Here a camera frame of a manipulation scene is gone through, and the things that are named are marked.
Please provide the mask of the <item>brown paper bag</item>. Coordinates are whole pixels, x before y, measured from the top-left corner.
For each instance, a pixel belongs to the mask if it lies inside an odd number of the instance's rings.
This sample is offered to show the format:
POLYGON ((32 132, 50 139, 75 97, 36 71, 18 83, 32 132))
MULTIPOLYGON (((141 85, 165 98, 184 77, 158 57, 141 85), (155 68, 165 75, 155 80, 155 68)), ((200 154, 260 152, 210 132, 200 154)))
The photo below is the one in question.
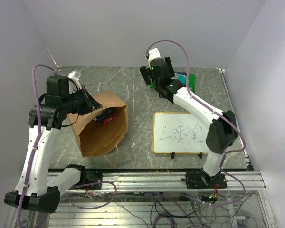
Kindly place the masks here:
POLYGON ((94 99, 102 105, 101 109, 83 116, 68 115, 82 157, 106 156, 113 149, 118 149, 118 144, 128 131, 128 107, 125 101, 111 91, 99 93, 94 99), (108 108, 112 108, 111 114, 115 114, 116 119, 106 126, 102 121, 97 123, 96 116, 108 108))

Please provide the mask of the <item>green Chiuba chips bag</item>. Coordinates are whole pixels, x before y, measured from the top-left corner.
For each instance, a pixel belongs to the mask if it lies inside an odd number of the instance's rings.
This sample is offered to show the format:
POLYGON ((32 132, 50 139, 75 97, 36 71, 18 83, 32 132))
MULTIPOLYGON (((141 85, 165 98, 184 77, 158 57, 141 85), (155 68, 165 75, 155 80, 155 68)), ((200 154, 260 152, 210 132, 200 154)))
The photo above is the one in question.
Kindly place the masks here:
POLYGON ((195 82, 196 82, 196 76, 194 74, 189 74, 188 86, 193 93, 195 93, 195 82))

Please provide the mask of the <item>green POES snack packet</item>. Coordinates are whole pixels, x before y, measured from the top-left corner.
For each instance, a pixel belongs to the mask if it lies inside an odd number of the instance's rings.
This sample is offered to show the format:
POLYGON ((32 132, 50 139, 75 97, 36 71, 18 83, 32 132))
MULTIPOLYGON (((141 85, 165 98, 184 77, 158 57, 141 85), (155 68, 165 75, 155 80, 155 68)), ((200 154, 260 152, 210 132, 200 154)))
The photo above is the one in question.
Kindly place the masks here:
POLYGON ((175 79, 181 81, 182 83, 186 84, 186 75, 181 72, 175 72, 175 79))

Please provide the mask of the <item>red snack packet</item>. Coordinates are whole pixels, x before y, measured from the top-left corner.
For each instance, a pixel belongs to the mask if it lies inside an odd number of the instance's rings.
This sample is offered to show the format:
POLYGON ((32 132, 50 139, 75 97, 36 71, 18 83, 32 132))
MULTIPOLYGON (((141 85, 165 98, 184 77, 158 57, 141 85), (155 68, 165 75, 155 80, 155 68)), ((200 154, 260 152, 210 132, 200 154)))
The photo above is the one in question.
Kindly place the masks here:
POLYGON ((108 125, 111 121, 115 120, 115 114, 108 114, 103 120, 102 123, 104 126, 108 125))

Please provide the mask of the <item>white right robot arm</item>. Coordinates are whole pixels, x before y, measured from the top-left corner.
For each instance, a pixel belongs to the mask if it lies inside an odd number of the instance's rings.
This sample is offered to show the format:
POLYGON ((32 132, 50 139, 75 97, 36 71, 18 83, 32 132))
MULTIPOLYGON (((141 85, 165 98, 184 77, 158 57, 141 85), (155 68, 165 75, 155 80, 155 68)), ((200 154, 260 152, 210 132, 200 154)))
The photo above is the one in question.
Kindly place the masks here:
POLYGON ((192 94, 183 82, 174 79, 169 57, 148 56, 147 59, 148 65, 140 67, 146 85, 153 84, 160 98, 186 109, 208 128, 206 146, 209 153, 201 169, 200 183, 210 188, 221 174, 223 154, 237 139, 235 114, 231 110, 223 112, 209 106, 192 94))

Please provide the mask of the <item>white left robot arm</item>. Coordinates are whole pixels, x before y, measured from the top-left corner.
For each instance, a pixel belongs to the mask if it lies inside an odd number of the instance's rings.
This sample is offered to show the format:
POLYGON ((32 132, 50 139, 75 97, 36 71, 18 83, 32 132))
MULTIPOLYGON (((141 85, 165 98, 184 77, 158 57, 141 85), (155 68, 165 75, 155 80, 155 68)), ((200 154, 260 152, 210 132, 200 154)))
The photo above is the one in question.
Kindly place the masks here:
POLYGON ((83 116, 102 108, 80 85, 76 76, 50 76, 47 91, 29 112, 29 144, 21 177, 14 191, 6 193, 4 202, 12 207, 53 213, 60 197, 72 186, 87 184, 86 168, 70 164, 48 180, 48 169, 55 140, 68 114, 83 116))

